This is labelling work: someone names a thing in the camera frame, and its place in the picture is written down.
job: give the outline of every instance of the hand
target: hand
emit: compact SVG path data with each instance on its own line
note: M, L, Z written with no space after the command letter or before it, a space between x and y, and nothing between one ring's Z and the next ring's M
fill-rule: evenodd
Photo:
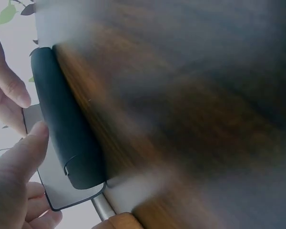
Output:
M53 229L61 221L61 212L49 210L42 185L28 183L44 160L48 140L47 126L38 122L0 157L0 229Z
M25 84L6 64L0 43L0 120L25 135L21 107L27 108L30 104Z

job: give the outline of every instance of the green leaf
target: green leaf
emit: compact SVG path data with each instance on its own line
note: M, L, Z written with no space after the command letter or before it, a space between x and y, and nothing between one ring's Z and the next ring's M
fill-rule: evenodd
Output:
M16 7L14 5L8 5L4 8L0 13L0 25L10 22L14 18L16 12Z

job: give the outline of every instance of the wooden surface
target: wooden surface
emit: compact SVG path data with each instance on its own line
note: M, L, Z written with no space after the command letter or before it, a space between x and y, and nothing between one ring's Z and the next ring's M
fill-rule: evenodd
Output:
M130 213L121 213L96 225L92 229L143 229L136 218Z
M286 0L37 0L42 46L146 229L286 229Z

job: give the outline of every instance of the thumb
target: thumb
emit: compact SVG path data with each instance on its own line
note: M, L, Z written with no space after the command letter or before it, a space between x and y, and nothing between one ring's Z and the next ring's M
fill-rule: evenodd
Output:
M0 157L0 170L8 177L28 183L44 160L48 140L46 124L36 123L25 139Z

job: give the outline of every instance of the brown wooden table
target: brown wooden table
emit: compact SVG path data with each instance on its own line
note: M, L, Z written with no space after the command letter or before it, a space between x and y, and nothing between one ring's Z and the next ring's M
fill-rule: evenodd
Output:
M286 0L37 0L41 46L146 229L286 229Z

